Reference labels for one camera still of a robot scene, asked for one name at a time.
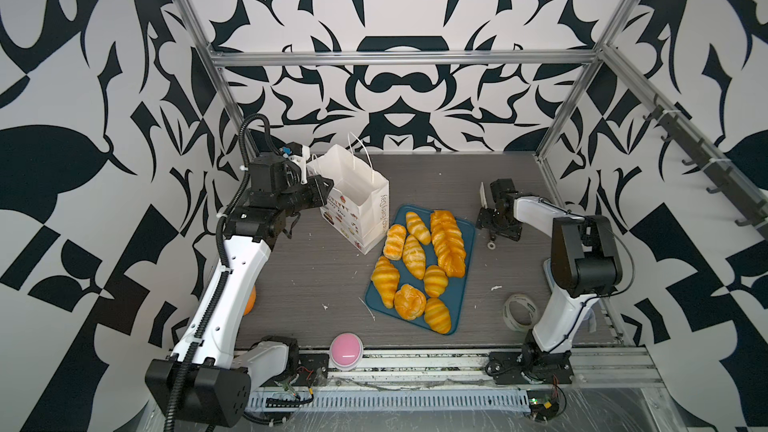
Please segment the white paper gift bag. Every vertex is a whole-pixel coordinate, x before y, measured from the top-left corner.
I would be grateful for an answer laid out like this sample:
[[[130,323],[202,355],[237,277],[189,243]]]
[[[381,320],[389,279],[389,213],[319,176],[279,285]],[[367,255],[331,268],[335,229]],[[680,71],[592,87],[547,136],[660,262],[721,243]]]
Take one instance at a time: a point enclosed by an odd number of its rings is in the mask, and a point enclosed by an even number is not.
[[[332,146],[308,163],[308,170],[334,182],[321,216],[366,254],[381,241],[389,228],[390,184],[372,164],[359,137],[347,136],[348,145]]]

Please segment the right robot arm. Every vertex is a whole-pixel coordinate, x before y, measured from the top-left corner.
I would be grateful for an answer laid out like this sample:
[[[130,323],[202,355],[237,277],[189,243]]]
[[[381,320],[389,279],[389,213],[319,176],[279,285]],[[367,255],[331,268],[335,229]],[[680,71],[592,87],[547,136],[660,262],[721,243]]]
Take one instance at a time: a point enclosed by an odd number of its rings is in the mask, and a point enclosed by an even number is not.
[[[493,238],[518,241],[525,225],[551,238],[554,281],[547,306],[527,331],[520,352],[491,353],[485,373],[498,385],[567,383],[573,338],[583,318],[599,299],[620,293],[623,269],[612,224],[602,215],[574,214],[543,197],[526,195],[509,178],[481,186],[480,198],[476,227]]]

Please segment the long braided fake bread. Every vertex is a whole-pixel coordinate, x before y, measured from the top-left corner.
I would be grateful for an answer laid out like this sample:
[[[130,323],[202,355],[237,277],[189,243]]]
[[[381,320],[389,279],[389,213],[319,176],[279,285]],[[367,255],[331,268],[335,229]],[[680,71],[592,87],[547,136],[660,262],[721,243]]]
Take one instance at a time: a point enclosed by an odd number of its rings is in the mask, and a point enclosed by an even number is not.
[[[450,211],[435,210],[431,214],[430,225],[438,266],[449,278],[464,278],[466,250],[456,218]]]

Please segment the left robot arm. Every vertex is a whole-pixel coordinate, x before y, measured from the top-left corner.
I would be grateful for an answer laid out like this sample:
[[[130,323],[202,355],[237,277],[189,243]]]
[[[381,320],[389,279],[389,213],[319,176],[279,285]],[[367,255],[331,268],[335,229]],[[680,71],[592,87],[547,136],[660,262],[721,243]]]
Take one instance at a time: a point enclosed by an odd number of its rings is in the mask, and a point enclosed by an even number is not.
[[[295,142],[277,147],[263,114],[244,119],[237,138],[244,176],[217,215],[214,275],[182,338],[145,374],[166,431],[180,421],[208,430],[241,419],[268,425],[270,419],[246,410],[252,389],[291,381],[300,365],[293,339],[269,336],[238,359],[236,338],[278,238],[292,237],[303,211],[325,206],[334,182],[308,173],[308,147]]]

